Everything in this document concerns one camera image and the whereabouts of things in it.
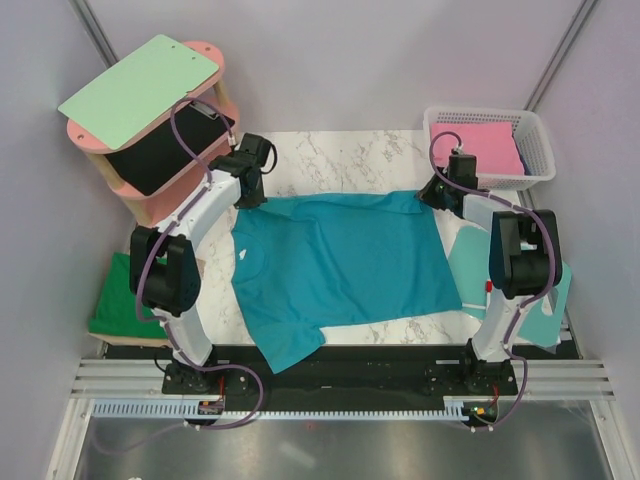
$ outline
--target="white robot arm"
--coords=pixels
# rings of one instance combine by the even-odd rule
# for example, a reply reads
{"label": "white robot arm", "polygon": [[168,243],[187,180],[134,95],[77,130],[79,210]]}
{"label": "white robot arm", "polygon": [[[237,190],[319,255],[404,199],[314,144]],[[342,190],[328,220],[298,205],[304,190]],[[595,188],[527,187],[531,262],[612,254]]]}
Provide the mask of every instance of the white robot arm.
{"label": "white robot arm", "polygon": [[[141,300],[154,315],[169,322],[172,340],[182,352],[178,355],[174,351],[179,361],[183,361],[184,355],[193,363],[203,365],[212,350],[195,304],[200,293],[195,251],[229,207],[254,208],[266,201],[261,168],[272,150],[275,166],[277,157],[271,142],[245,134],[234,152],[213,162],[211,179],[203,174],[200,185],[172,214],[153,229],[136,227],[131,235],[129,286],[136,293],[153,246],[163,232],[170,230],[152,260]],[[163,262],[160,259],[165,255],[166,262]]]}
{"label": "white robot arm", "polygon": [[447,168],[436,168],[438,174],[417,198],[477,224],[491,238],[489,277],[494,288],[485,320],[467,343],[462,376],[472,384],[479,379],[499,383],[510,375],[512,342],[534,305],[531,296],[549,288],[550,275],[552,285],[562,277],[556,217],[550,210],[514,207],[516,212],[509,202],[479,191],[473,155],[454,150]]}

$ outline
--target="teal t-shirt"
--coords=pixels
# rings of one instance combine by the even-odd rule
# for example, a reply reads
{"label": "teal t-shirt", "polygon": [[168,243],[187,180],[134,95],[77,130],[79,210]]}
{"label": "teal t-shirt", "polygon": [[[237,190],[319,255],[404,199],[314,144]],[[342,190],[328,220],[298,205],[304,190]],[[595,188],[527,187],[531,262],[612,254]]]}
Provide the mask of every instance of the teal t-shirt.
{"label": "teal t-shirt", "polygon": [[270,198],[240,210],[232,284],[275,373],[324,344],[321,327],[460,310],[433,211],[414,195]]}

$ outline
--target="pink shelf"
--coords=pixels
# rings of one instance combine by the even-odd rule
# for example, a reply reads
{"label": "pink shelf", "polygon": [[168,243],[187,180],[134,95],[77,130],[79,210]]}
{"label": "pink shelf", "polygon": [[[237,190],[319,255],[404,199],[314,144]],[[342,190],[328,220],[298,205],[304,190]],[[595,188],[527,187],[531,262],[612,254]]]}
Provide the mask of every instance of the pink shelf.
{"label": "pink shelf", "polygon": [[[232,130],[235,133],[238,129],[238,109],[235,104],[228,101],[228,99],[226,101],[225,99],[218,99],[213,88],[214,85],[222,79],[222,75],[224,74],[225,65],[222,53],[216,47],[206,42],[194,41],[184,42],[184,44],[213,60],[219,66],[219,70],[214,75],[209,77],[205,82],[198,86],[198,88],[186,93],[185,95],[201,98],[202,100],[208,101],[218,107],[223,115],[234,120],[235,123]],[[72,120],[67,122],[67,134],[71,141],[85,153],[98,155],[109,154],[124,150],[139,141],[161,123],[165,122],[169,118],[169,113],[170,110],[167,110],[118,150],[109,149],[104,143]],[[231,148],[229,147],[227,135],[225,133],[200,155],[206,163],[210,163],[217,156],[226,155],[230,151]],[[198,186],[203,176],[204,172],[202,169],[196,162],[192,161],[180,172],[174,175],[171,180],[149,196],[143,195],[136,188],[126,182],[124,182],[121,187],[113,188],[110,185],[110,188],[116,195],[125,201],[141,225],[151,227],[166,218],[170,213],[178,208],[184,199],[187,198]]]}
{"label": "pink shelf", "polygon": [[[220,50],[218,50],[216,47],[214,47],[213,45],[207,42],[193,41],[193,42],[183,42],[183,43],[189,48],[209,58],[210,60],[213,60],[218,64],[218,67],[219,67],[216,73],[214,73],[211,77],[209,77],[198,88],[188,93],[189,96],[199,97],[203,93],[205,93],[207,90],[212,88],[222,78],[222,75],[224,74],[224,68],[225,68],[224,56],[222,55],[222,52]],[[185,103],[178,110],[186,106],[187,104]],[[169,110],[167,110],[163,115],[156,118],[153,122],[151,122],[147,126],[147,128],[145,128],[140,133],[138,133],[135,137],[129,140],[126,144],[124,144],[118,150],[111,150],[104,143],[102,143],[96,137],[91,135],[91,133],[89,133],[87,130],[85,130],[80,125],[75,123],[73,120],[69,120],[67,122],[67,134],[69,135],[69,138],[71,139],[71,141],[80,150],[84,152],[98,153],[98,154],[113,153],[119,150],[124,150],[127,147],[130,147],[131,145],[136,143],[138,140],[140,140],[147,133],[155,129],[158,125],[160,125],[162,122],[164,122],[168,118],[169,118]]]}

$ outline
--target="metal floor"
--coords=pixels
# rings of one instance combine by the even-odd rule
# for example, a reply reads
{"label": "metal floor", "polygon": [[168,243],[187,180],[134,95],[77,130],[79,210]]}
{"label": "metal floor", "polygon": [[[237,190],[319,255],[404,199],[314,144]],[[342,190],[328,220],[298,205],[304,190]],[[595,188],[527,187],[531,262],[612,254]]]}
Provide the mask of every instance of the metal floor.
{"label": "metal floor", "polygon": [[[175,420],[92,419],[124,448]],[[91,480],[589,480],[611,474],[588,404],[523,404],[493,433],[436,422],[263,420],[229,431],[178,429],[124,456],[84,446]]]}

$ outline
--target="white marble surface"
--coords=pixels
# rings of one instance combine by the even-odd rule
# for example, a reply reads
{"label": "white marble surface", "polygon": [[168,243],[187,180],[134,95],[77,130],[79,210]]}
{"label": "white marble surface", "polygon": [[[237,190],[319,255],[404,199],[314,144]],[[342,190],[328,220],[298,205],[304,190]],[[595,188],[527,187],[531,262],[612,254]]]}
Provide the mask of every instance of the white marble surface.
{"label": "white marble surface", "polygon": [[[431,178],[421,131],[280,132],[263,134],[278,148],[278,167],[264,178],[267,196],[320,192],[386,193],[420,189]],[[510,201],[516,192],[502,192]],[[231,276],[234,249],[230,209],[213,226],[197,257],[206,261],[198,312],[215,344],[253,343],[236,302]],[[445,252],[468,222],[436,212]],[[369,325],[324,328],[329,344],[466,343],[480,322],[463,312],[402,318]]]}

